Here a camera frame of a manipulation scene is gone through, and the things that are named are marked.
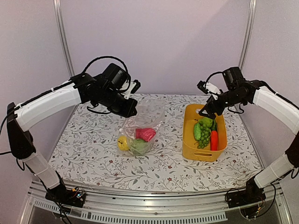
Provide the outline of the yellow toy lemon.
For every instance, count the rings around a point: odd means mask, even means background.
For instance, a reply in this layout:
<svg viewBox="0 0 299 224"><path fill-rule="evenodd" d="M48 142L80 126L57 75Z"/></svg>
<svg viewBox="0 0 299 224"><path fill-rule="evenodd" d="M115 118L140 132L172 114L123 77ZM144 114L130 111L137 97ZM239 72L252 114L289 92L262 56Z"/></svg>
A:
<svg viewBox="0 0 299 224"><path fill-rule="evenodd" d="M127 137L126 136L120 136L117 140L117 145L118 145L118 148L121 151L129 151L129 146L128 146L128 143L127 143Z"/></svg>

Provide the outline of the clear zip top bag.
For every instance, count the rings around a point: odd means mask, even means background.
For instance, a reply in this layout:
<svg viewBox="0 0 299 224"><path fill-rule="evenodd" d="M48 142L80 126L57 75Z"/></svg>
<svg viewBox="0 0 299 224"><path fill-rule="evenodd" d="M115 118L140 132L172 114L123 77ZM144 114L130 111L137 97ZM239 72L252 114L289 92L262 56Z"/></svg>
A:
<svg viewBox="0 0 299 224"><path fill-rule="evenodd" d="M135 130L137 128L153 128L156 131L155 137L148 142L149 150L151 150L154 140L157 137L157 133L164 121L165 116L165 101L161 99L143 99L139 102L136 107L137 115L125 119L122 127L119 130L119 136L126 136L128 146L130 141L135 138ZM119 152L125 156L135 156L131 151L121 151Z"/></svg>

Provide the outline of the red toy bell pepper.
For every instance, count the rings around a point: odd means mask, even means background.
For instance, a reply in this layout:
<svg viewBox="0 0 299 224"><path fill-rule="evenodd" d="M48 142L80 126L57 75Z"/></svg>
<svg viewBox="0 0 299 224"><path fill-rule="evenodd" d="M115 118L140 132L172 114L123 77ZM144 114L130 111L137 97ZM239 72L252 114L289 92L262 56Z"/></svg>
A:
<svg viewBox="0 0 299 224"><path fill-rule="evenodd" d="M149 142L156 135L156 131L153 128L137 128L135 130L135 138L142 139L145 142Z"/></svg>

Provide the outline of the green toy apple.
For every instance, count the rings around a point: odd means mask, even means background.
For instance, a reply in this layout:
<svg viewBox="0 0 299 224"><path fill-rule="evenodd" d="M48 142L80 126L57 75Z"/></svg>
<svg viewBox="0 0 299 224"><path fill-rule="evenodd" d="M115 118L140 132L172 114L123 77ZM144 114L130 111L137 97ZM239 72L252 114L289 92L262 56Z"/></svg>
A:
<svg viewBox="0 0 299 224"><path fill-rule="evenodd" d="M129 149L133 155L144 155L149 150L149 144L143 139L130 141Z"/></svg>

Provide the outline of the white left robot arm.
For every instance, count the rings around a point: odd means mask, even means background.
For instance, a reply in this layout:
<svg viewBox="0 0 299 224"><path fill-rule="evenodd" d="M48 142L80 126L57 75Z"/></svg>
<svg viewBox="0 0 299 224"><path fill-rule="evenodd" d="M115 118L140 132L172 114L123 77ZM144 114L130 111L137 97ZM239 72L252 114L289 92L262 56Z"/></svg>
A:
<svg viewBox="0 0 299 224"><path fill-rule="evenodd" d="M103 105L108 113L129 118L137 114L137 101L130 97L141 84L132 80L127 69L111 63L99 75L86 71L71 77L58 87L15 105L7 107L7 134L12 155L23 161L32 172L51 189L60 203L69 199L69 191L62 187L59 175L46 159L36 151L30 128L44 119L79 104L89 102L93 107Z"/></svg>

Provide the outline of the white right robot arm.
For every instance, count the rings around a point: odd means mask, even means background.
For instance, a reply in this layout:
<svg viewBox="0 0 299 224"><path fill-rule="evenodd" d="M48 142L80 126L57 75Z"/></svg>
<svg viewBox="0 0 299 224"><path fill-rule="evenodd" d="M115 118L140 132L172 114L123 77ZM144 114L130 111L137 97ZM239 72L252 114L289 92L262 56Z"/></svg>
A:
<svg viewBox="0 0 299 224"><path fill-rule="evenodd" d="M226 90L222 91L210 82L210 79L220 74L225 82ZM205 94L210 94L199 114L211 119L222 115L225 109L235 105L252 104L260 109L262 114L269 114L269 121L262 121L259 127L269 130L274 137L281 140L286 137L290 143L283 141L285 146L281 156L274 156L274 161L263 171L248 181L251 185L242 192L242 200L252 203L260 195L259 188L286 177L294 169L299 169L299 108L290 100L274 91L265 81L247 80L239 67L231 67L215 72L205 81L199 81L197 88Z"/></svg>

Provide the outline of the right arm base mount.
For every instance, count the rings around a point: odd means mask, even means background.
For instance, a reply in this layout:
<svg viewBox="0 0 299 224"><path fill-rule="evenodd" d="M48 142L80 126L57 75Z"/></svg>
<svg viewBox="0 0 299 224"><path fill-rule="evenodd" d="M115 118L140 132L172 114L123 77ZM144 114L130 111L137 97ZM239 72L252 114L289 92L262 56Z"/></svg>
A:
<svg viewBox="0 0 299 224"><path fill-rule="evenodd" d="M253 219L259 215L265 199L266 195L263 188L260 189L256 185L254 177L246 182L244 190L230 189L225 194L225 201L229 208L255 204L254 206L241 209L241 215L247 219Z"/></svg>

